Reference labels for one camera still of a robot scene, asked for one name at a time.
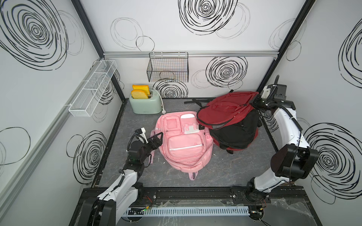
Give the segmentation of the black backpack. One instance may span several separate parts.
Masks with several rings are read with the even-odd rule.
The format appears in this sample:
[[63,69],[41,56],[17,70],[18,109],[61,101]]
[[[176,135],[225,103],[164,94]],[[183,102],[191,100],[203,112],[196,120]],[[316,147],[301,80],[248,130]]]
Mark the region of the black backpack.
[[227,147],[242,149],[256,139],[259,126],[259,113],[253,109],[240,122],[218,130],[210,130],[210,135]]

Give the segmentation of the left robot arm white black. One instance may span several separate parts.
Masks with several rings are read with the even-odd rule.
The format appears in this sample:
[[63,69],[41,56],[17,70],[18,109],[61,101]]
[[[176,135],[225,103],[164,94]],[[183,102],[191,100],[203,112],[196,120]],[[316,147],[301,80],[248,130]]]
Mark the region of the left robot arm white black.
[[163,132],[146,138],[137,129],[127,144],[127,159],[119,177],[103,193],[87,198],[82,204],[76,226],[115,226],[138,199],[137,183],[144,172],[145,160],[152,162],[152,152],[163,144]]

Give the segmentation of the pink tape outline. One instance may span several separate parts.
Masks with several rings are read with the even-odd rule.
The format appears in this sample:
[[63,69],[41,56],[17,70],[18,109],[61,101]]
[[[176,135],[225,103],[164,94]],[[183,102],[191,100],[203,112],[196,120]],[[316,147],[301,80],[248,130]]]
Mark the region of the pink tape outline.
[[199,127],[196,112],[184,111],[160,116],[151,135],[160,132],[163,144],[158,149],[165,160],[195,180],[212,157],[214,141],[209,129]]

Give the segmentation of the red backpack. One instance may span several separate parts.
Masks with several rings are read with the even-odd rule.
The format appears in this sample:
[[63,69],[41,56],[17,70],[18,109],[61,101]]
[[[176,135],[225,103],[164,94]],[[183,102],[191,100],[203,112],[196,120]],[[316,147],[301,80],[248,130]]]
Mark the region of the red backpack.
[[229,154],[234,154],[234,152],[236,152],[236,151],[243,151],[243,150],[245,150],[246,148],[248,148],[248,147],[251,145],[251,143],[250,143],[250,144],[248,144],[245,148],[240,149],[240,148],[227,147],[226,145],[223,145],[223,144],[221,144],[220,142],[218,142],[215,138],[213,138],[213,142],[214,142],[214,144],[217,145],[220,149],[225,150],[225,151],[226,151],[227,153],[229,153]]
[[250,104],[259,95],[255,91],[229,92],[211,99],[192,99],[184,104],[197,104],[197,121],[212,130],[230,126],[244,120],[254,108]]

